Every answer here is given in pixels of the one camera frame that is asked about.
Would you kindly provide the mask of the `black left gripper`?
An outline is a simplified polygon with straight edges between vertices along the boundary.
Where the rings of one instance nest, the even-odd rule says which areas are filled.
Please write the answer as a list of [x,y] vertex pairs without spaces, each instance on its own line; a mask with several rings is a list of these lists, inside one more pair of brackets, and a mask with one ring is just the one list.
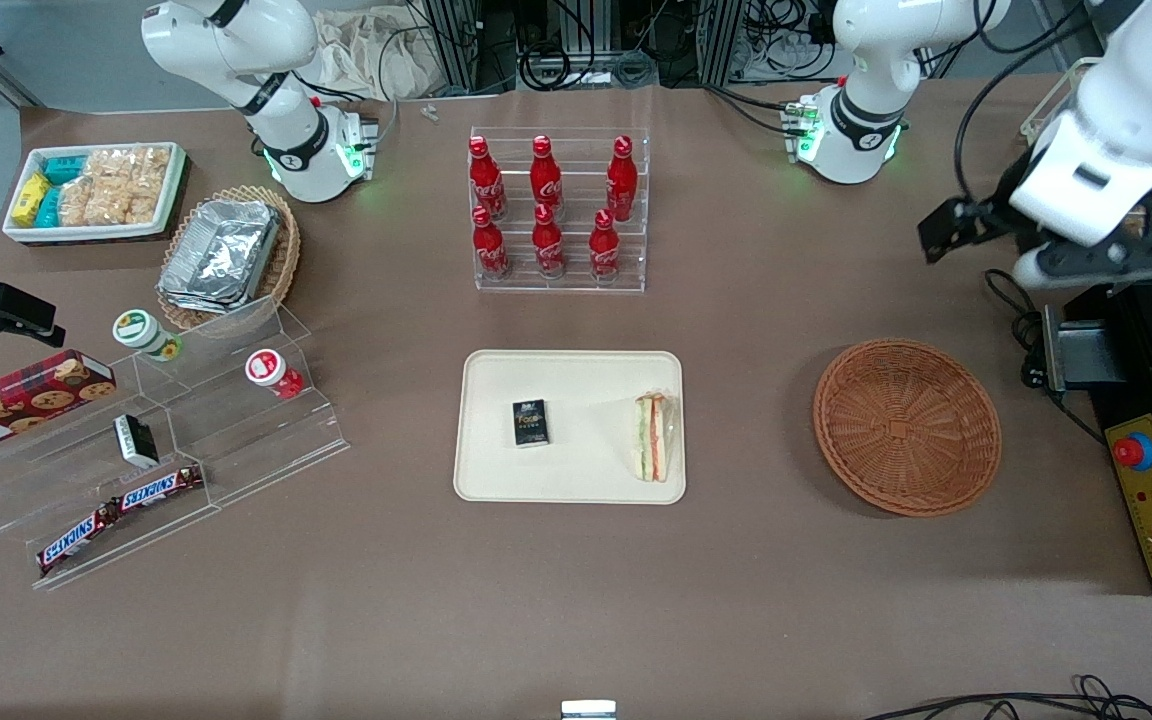
[[1000,240],[1016,229],[1018,249],[1037,251],[1039,264],[1152,264],[1152,199],[1139,200],[1106,238],[1087,247],[1007,205],[1006,219],[993,204],[947,199],[919,222],[924,260],[935,264],[961,247]]

